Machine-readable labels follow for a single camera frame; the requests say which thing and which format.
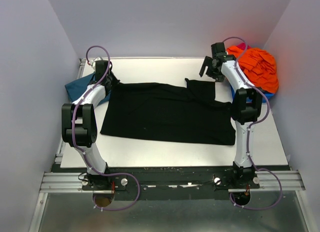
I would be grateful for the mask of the black t-shirt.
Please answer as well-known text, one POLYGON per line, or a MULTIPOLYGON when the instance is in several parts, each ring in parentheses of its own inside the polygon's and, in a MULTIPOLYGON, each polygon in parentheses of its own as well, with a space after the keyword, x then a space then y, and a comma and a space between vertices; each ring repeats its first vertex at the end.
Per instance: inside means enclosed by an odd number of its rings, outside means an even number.
POLYGON ((233 146, 231 103, 215 98, 214 82, 185 79, 186 87, 119 83, 112 91, 102 135, 233 146))

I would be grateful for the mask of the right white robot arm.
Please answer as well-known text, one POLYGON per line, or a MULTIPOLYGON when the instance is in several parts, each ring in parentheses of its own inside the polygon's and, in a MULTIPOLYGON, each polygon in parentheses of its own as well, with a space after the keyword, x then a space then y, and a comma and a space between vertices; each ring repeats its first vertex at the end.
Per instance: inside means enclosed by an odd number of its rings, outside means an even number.
POLYGON ((206 56, 199 75, 207 75, 216 82, 227 79, 234 97, 230 114, 236 125, 236 155, 233 166, 238 170, 253 170, 250 136, 254 132, 254 123, 258 121, 262 109, 262 95, 242 72, 234 55, 228 54, 223 42, 211 46, 211 57, 206 56))

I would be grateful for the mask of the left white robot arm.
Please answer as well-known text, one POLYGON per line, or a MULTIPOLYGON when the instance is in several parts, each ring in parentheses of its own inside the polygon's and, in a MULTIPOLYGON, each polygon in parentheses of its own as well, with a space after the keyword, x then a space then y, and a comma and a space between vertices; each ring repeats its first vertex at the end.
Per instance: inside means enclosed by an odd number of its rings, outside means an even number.
POLYGON ((98 127, 96 107, 120 82, 112 72, 112 62, 101 57, 89 63, 94 70, 85 92, 74 102, 61 108, 62 140, 74 148, 85 163, 87 173, 95 175, 93 183, 101 190, 110 186, 107 162, 102 158, 96 140, 98 127))

